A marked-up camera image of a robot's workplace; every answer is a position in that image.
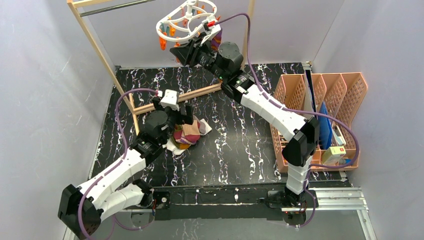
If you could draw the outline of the beige purple striped sock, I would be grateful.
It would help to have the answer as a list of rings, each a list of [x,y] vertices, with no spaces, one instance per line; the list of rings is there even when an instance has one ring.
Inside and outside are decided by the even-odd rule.
[[[200,123],[197,120],[193,124],[181,125],[181,135],[177,140],[181,144],[194,145],[200,139]]]

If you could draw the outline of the white fluffy sock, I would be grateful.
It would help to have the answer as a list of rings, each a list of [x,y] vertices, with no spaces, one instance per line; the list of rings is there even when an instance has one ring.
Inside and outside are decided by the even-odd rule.
[[[166,149],[174,155],[181,155],[189,147],[195,145],[201,136],[212,130],[204,118],[193,116],[193,124],[177,124],[166,143]]]

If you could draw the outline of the olive striped sock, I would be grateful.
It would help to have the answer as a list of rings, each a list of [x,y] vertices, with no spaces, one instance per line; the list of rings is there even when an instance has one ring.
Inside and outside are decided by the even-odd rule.
[[[180,150],[186,150],[195,145],[200,139],[199,127],[194,123],[192,125],[176,125],[173,132],[173,142]]]

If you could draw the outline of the maroon yellow striped sock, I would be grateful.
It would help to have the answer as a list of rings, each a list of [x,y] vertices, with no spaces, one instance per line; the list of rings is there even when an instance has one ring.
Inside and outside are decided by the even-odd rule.
[[[219,47],[222,42],[222,33],[223,33],[223,30],[221,29],[211,40],[211,49],[214,52],[217,52],[219,50]]]

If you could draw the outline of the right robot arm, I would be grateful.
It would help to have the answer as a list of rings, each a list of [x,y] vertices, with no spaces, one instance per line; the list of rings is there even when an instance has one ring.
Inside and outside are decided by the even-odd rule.
[[[305,191],[308,171],[319,140],[319,121],[305,118],[265,92],[252,75],[242,70],[243,55],[233,42],[223,42],[217,51],[199,37],[170,48],[183,66],[202,66],[221,80],[222,91],[230,98],[260,115],[288,142],[281,151],[288,162],[286,189],[296,195]]]

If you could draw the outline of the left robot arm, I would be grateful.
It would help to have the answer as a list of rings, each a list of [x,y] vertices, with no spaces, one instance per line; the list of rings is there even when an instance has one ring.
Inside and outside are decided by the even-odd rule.
[[[176,125],[194,121],[189,103],[180,105],[155,96],[153,106],[143,128],[115,162],[79,186],[70,184],[63,189],[58,218],[80,240],[90,239],[102,221],[125,208],[152,206],[154,190],[145,181],[135,180],[123,189],[119,187],[164,153]]]

